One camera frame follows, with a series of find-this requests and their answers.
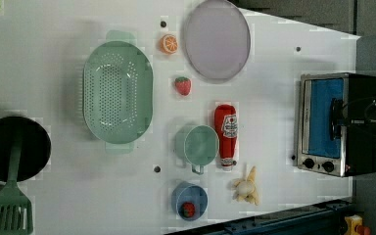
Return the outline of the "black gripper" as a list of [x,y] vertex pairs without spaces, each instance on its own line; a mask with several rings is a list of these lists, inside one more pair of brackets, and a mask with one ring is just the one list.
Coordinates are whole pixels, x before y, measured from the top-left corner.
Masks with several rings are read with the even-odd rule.
[[366,116],[336,117],[334,126],[356,126],[376,131],[376,113]]

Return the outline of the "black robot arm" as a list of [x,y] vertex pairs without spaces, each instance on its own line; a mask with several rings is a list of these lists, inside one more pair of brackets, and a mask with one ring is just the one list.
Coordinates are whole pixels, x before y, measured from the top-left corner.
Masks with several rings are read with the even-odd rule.
[[359,131],[376,142],[376,97],[362,98],[344,103],[333,99],[330,106],[329,135],[331,140],[341,139],[342,129]]

